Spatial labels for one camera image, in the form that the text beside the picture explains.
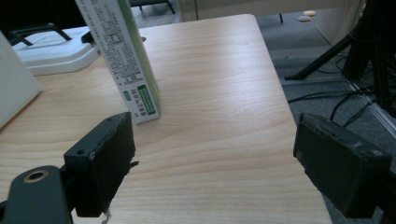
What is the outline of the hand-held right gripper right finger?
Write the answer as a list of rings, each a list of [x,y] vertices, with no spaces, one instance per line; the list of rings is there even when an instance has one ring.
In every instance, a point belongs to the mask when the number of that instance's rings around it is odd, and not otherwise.
[[[318,115],[299,117],[293,156],[315,187],[345,217],[392,217],[392,156]]]

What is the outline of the black tripod stand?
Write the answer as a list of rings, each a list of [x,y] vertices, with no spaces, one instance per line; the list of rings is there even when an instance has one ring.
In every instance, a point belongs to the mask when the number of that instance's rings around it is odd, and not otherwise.
[[[387,57],[396,54],[396,0],[366,0],[361,17],[352,29],[336,45],[297,74],[286,80],[302,80],[342,50],[349,48],[343,68],[348,80],[358,78],[367,67],[373,66],[375,99],[377,104],[396,117],[396,107],[389,93]]]

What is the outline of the tall white green carton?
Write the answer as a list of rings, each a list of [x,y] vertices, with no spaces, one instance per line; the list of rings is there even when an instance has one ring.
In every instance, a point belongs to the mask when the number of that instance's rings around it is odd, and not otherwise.
[[[161,116],[159,92],[128,0],[75,0],[135,124]]]

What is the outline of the black bracket on white base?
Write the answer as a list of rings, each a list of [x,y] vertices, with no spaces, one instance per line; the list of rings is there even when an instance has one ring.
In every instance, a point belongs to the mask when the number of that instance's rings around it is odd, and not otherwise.
[[[52,22],[32,26],[24,26],[19,29],[11,30],[8,32],[8,34],[27,46],[33,46],[33,43],[27,40],[26,37],[29,35],[41,34],[46,32],[55,32],[65,41],[71,40],[71,37],[68,34],[66,34],[58,25]]]

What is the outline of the white box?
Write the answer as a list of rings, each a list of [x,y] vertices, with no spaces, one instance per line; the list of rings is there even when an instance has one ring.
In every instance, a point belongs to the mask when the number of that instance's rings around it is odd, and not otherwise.
[[[40,85],[0,31],[0,129],[40,92]]]

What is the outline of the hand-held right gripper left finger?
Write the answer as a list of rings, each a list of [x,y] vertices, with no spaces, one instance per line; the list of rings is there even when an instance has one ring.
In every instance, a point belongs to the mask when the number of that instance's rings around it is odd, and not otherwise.
[[[123,178],[136,165],[132,116],[101,121],[64,153],[63,179],[69,207],[80,217],[106,212]]]

